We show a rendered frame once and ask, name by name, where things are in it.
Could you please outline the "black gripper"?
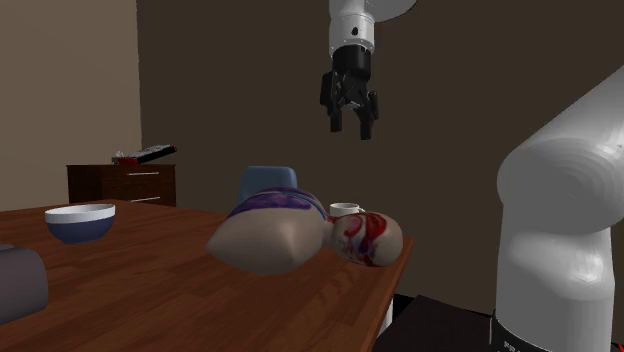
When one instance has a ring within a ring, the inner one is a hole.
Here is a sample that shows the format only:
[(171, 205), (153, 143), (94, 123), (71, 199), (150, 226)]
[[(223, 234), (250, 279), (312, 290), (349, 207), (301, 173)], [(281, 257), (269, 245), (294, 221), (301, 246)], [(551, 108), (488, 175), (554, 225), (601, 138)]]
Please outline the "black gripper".
[(368, 91), (371, 77), (371, 52), (360, 45), (346, 45), (332, 55), (332, 71), (322, 76), (319, 102), (326, 108), (330, 118), (330, 131), (342, 130), (344, 105), (356, 105), (360, 121), (360, 138), (370, 140), (372, 127), (379, 119), (378, 96)]

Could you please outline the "grey rounded block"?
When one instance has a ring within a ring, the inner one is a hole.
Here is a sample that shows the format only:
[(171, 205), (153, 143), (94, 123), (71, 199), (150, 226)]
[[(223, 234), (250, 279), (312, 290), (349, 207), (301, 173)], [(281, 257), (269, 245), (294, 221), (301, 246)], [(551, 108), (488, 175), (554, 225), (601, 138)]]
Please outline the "grey rounded block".
[(44, 310), (48, 279), (32, 249), (0, 244), (0, 326)]

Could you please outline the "dark robot stand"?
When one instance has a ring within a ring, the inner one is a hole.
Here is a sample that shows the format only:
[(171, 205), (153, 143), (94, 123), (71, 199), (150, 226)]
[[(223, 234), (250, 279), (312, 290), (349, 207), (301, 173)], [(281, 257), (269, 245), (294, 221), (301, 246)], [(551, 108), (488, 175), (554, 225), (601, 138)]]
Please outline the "dark robot stand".
[(371, 352), (490, 352), (490, 315), (416, 296)]

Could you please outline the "brown wooden table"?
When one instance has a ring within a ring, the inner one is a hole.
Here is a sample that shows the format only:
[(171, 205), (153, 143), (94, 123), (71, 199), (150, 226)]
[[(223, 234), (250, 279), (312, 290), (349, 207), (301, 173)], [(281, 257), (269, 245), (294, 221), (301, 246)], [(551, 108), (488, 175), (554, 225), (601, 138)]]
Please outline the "brown wooden table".
[(0, 326), (0, 352), (371, 352), (408, 260), (323, 249), (253, 275), (205, 251), (220, 213), (120, 201), (98, 241), (65, 245), (40, 208), (0, 212), (0, 241), (45, 264), (45, 310)]

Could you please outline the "blue chair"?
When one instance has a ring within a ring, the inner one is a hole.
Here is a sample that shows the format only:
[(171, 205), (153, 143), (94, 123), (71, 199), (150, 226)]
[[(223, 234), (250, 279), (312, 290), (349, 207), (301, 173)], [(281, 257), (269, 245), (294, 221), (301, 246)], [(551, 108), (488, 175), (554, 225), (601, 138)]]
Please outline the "blue chair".
[(236, 205), (256, 192), (272, 187), (297, 187), (295, 171), (284, 166), (249, 166), (242, 174)]

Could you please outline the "beige vase purple red paint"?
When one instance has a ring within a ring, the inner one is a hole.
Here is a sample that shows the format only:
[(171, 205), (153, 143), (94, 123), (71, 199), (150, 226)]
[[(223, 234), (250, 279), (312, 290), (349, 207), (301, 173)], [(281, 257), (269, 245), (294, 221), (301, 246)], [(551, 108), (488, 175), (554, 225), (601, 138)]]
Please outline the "beige vase purple red paint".
[(385, 214), (334, 216), (307, 191), (271, 187), (239, 204), (206, 244), (215, 258), (262, 275), (293, 271), (324, 247), (356, 264), (384, 267), (400, 256), (403, 233)]

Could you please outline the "dark wooden chest of drawers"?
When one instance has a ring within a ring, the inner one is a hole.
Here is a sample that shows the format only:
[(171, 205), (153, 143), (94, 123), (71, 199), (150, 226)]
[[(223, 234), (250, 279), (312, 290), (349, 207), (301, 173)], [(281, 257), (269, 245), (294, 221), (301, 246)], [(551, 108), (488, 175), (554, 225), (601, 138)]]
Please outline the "dark wooden chest of drawers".
[(67, 165), (69, 202), (114, 199), (175, 207), (176, 166), (153, 161), (176, 151), (175, 145), (156, 145), (114, 157), (112, 164)]

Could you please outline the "blue and white bowl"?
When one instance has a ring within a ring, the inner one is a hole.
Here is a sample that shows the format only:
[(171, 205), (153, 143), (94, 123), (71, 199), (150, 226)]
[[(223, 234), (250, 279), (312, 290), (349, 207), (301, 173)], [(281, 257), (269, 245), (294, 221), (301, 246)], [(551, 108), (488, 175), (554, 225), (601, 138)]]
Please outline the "blue and white bowl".
[(84, 204), (47, 210), (50, 233), (64, 244), (81, 244), (101, 239), (112, 227), (114, 204)]

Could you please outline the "white mug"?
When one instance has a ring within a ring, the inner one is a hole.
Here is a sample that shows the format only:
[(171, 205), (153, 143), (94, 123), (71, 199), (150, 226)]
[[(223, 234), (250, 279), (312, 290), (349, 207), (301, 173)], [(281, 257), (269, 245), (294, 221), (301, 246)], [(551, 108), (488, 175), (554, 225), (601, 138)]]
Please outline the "white mug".
[(340, 202), (330, 205), (330, 215), (332, 217), (342, 217), (360, 212), (364, 212), (364, 209), (356, 203)]

